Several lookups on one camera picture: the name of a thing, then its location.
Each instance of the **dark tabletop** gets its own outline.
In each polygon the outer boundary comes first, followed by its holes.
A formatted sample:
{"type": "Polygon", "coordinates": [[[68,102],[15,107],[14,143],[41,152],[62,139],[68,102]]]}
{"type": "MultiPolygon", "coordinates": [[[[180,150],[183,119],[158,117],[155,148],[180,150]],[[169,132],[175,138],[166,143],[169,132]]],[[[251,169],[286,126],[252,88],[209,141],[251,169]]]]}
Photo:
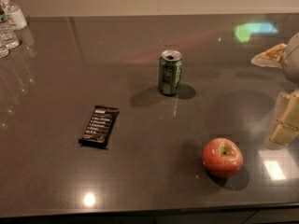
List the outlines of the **dark tabletop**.
{"type": "Polygon", "coordinates": [[[31,18],[17,32],[21,45],[0,60],[0,217],[298,202],[298,139],[280,150],[263,144],[279,93],[295,86],[282,70],[250,63],[287,44],[298,22],[298,14],[31,18]],[[183,56],[174,97],[157,90],[166,49],[183,56]],[[108,150],[78,143],[95,105],[120,110],[108,150]],[[201,163],[215,137],[244,156],[226,180],[201,163]]]}

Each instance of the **can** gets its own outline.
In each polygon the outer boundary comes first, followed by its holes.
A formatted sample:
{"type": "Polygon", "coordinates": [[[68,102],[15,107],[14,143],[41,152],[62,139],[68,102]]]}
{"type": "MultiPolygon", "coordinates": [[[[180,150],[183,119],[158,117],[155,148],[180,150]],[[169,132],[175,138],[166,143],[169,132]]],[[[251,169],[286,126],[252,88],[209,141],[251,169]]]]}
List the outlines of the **can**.
{"type": "Polygon", "coordinates": [[[181,54],[177,50],[165,50],[159,59],[159,91],[165,95],[178,93],[181,66],[181,54]]]}

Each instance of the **clear plastic bottle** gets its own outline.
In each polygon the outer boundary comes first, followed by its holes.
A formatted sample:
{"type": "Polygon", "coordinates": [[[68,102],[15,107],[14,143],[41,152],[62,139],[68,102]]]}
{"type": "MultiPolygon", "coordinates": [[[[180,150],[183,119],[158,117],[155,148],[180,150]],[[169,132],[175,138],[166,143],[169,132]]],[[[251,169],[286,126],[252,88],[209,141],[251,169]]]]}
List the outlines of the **clear plastic bottle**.
{"type": "Polygon", "coordinates": [[[20,30],[27,26],[27,21],[18,5],[9,0],[0,0],[0,4],[7,14],[9,24],[13,30],[20,30]]]}
{"type": "Polygon", "coordinates": [[[8,49],[14,49],[18,47],[20,44],[1,6],[0,6],[0,36],[8,49]]]}
{"type": "Polygon", "coordinates": [[[8,48],[0,36],[0,58],[7,56],[8,53],[8,48]]]}

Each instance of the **can top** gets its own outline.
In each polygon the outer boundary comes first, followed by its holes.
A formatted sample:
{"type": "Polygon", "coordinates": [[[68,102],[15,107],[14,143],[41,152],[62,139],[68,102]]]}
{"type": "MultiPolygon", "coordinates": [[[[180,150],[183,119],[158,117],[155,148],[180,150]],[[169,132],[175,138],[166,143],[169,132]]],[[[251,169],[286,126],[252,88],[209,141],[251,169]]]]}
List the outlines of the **can top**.
{"type": "Polygon", "coordinates": [[[165,50],[162,57],[169,62],[177,62],[181,59],[181,54],[177,50],[165,50]]]}

